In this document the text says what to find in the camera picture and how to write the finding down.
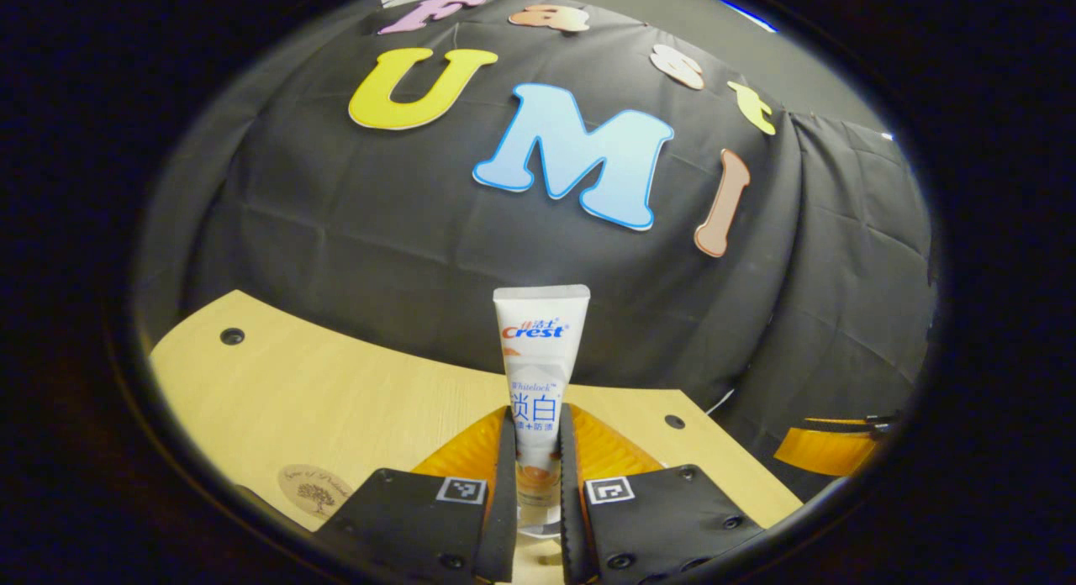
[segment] white toothpaste tube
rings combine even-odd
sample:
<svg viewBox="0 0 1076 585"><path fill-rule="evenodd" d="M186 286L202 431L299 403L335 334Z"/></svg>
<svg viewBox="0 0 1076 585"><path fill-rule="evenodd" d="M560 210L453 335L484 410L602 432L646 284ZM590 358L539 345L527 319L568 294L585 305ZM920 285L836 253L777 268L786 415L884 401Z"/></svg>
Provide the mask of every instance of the white toothpaste tube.
<svg viewBox="0 0 1076 585"><path fill-rule="evenodd" d="M557 430L590 300L585 285L493 292L515 424L515 482L524 526L560 519Z"/></svg>

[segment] black fabric backdrop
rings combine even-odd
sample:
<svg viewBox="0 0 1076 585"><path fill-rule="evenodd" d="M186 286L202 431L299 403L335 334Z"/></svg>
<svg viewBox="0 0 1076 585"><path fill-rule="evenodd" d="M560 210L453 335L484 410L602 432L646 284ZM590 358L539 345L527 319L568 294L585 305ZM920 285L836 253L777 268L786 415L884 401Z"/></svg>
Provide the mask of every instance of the black fabric backdrop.
<svg viewBox="0 0 1076 585"><path fill-rule="evenodd" d="M509 25L535 3L579 6L570 34ZM147 217L136 306L150 341L231 289L342 333L416 356L500 371L492 294L584 283L592 303L572 381L679 388L716 415L801 496L825 479L771 459L804 416L898 408L926 347L931 233L908 165L880 133L784 113L765 80L641 22L567 0L487 0L425 29L378 37L413 4L365 6L315 23L237 80L165 169ZM704 68L690 90L650 63L668 44ZM346 105L379 54L426 46L394 98L420 98L453 48L480 69L437 122L390 132ZM726 81L774 106L776 137L739 113ZM622 110L667 122L649 205L633 232L585 214L592 171L553 201L477 184L515 114L512 87L575 95L587 129ZM692 238L721 175L720 152L748 165L720 259Z"/></svg>

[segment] letter cutout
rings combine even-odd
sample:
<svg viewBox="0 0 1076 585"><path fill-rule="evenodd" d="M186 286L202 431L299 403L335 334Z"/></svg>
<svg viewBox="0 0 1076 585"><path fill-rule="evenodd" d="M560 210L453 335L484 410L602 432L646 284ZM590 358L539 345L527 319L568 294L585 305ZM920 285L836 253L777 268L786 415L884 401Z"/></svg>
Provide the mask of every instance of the letter cutout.
<svg viewBox="0 0 1076 585"><path fill-rule="evenodd" d="M718 194L713 197L713 205L710 206L710 215L695 229L696 247L711 258L725 255L733 216L745 187L751 183L751 172L747 171L747 165L732 149L722 149L721 167L724 170L721 172Z"/></svg>
<svg viewBox="0 0 1076 585"><path fill-rule="evenodd" d="M659 71L665 72L666 75L672 76L693 90L706 87L706 83L703 83L703 67L698 65L698 61L690 59L668 45L654 45L654 52L650 54L650 61Z"/></svg>
<svg viewBox="0 0 1076 585"><path fill-rule="evenodd" d="M427 48L394 48L378 56L378 65L348 103L351 120L373 129L411 129L427 125L448 112L478 69L497 60L496 53L454 48L444 54L449 65L427 95L417 102L393 102L393 88L400 79L416 61L433 54Z"/></svg>
<svg viewBox="0 0 1076 585"><path fill-rule="evenodd" d="M587 132L571 91L522 83L513 92L520 108L493 159L476 165L476 182L504 190L528 189L534 174L527 171L527 160L538 144L550 198L564 197L601 163L598 182L579 196L583 210L625 228L650 229L650 184L672 128L653 115L624 110Z"/></svg>
<svg viewBox="0 0 1076 585"><path fill-rule="evenodd" d="M759 98L759 95L750 87L744 87L741 84L732 83L728 81L728 86L733 87L736 91L736 104L740 106L740 113L747 117L747 120L751 125L756 126L756 128L762 129L762 132L768 134L777 134L777 129L770 125L766 118L762 117L762 114L773 114L774 111Z"/></svg>
<svg viewBox="0 0 1076 585"><path fill-rule="evenodd" d="M569 32L581 32L590 30L586 18L591 17L583 10L576 10L574 6L563 4L532 4L519 14L508 16L508 22L519 26L549 26L550 29L568 30Z"/></svg>
<svg viewBox="0 0 1076 585"><path fill-rule="evenodd" d="M384 29L378 30L378 33L387 34L388 32L410 32L411 30L425 29L426 18L430 15L434 16L434 19L444 19L461 11L465 4L475 6L483 2L485 0L424 0L414 10L411 10L410 14L397 19L395 25L385 26Z"/></svg>

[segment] tree logo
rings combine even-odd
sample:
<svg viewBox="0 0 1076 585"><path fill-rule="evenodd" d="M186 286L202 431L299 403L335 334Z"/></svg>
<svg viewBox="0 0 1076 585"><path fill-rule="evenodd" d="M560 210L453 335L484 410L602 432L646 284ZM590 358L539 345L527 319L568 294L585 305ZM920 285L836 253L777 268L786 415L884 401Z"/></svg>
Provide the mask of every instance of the tree logo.
<svg viewBox="0 0 1076 585"><path fill-rule="evenodd" d="M287 466L277 481L292 503L323 520L336 513L353 493L342 479L314 466Z"/></svg>

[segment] blue letter m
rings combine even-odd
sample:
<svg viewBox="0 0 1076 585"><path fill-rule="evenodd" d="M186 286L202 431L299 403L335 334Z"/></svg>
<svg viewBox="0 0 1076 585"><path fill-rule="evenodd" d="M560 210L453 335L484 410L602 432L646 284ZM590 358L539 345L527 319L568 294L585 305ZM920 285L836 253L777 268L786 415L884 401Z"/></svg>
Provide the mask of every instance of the blue letter m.
<svg viewBox="0 0 1076 585"><path fill-rule="evenodd" d="M540 145L546 191L562 198L591 169L603 163L598 183L582 191L586 213L631 229L650 229L653 211L647 205L650 183L662 144L672 128L650 114L624 110L598 129L586 132L571 91L538 83L522 83L514 94L520 110L500 140L496 155L478 163L478 183L523 191L534 184L527 171L535 144Z"/></svg>

